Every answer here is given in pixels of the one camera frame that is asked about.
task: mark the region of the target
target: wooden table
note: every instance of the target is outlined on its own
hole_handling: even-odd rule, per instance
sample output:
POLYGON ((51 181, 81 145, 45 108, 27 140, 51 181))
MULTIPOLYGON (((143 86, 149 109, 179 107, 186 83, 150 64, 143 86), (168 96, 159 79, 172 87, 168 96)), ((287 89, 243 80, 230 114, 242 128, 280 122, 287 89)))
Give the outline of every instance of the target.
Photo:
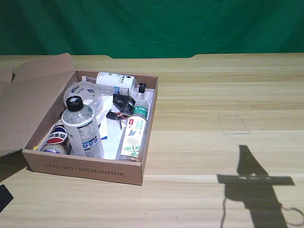
MULTIPOLYGON (((37 58, 0 56, 0 67, 37 58)), ((159 76, 143 185, 18 171, 25 162, 16 153, 0 160, 14 196, 0 227, 285 228, 303 221, 285 210, 304 211, 303 53, 73 61, 77 69, 159 76)))

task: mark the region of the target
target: white label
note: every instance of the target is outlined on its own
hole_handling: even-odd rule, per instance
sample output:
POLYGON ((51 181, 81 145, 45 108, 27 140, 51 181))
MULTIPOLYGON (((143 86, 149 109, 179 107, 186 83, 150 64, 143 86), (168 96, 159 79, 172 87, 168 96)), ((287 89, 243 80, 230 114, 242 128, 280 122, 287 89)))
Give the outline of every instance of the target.
POLYGON ((65 123, 65 129, 73 148, 72 155, 103 158, 103 148, 95 118, 91 118, 82 126, 65 123))
POLYGON ((109 72, 99 72, 96 84, 114 86, 113 94, 130 96, 135 87, 135 77, 109 72))
POLYGON ((121 155, 137 157, 141 149, 146 120, 134 116, 128 119, 121 155))

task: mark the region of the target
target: cardboard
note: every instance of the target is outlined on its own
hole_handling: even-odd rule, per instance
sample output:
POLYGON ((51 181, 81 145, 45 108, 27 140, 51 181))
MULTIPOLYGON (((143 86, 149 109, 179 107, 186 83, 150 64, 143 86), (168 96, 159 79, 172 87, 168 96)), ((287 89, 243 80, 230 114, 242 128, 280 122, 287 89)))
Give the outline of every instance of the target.
POLYGON ((97 77, 98 71, 74 70, 66 53, 20 66, 15 77, 12 69, 0 70, 5 89, 0 94, 0 156, 22 150, 35 172, 141 185, 147 158, 153 114, 156 105, 158 78, 133 75, 147 88, 154 88, 149 110, 148 131, 140 162, 116 161, 33 151, 64 110, 63 95, 82 76, 97 77))
POLYGON ((0 68, 0 96, 13 80, 13 68, 0 68))

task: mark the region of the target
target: plastic bottle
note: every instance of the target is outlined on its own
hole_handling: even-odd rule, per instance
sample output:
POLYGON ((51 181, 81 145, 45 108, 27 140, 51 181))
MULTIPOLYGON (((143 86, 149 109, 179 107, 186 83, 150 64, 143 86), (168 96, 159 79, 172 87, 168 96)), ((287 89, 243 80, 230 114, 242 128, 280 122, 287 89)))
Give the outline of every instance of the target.
POLYGON ((140 161, 147 128, 148 108, 148 103, 143 100, 135 103, 133 115, 126 120, 116 155, 117 160, 140 161))
POLYGON ((62 122, 72 145, 70 154, 103 158, 104 150, 92 107, 83 104, 79 96, 69 97, 66 105, 62 122))

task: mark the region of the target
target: green cloth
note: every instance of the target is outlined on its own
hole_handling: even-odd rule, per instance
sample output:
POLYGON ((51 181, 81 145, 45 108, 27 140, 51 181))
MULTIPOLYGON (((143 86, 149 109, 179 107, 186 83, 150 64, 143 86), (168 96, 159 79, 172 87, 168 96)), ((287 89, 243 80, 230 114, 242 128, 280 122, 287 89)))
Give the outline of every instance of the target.
POLYGON ((303 0, 1 0, 0 55, 304 52, 303 0))

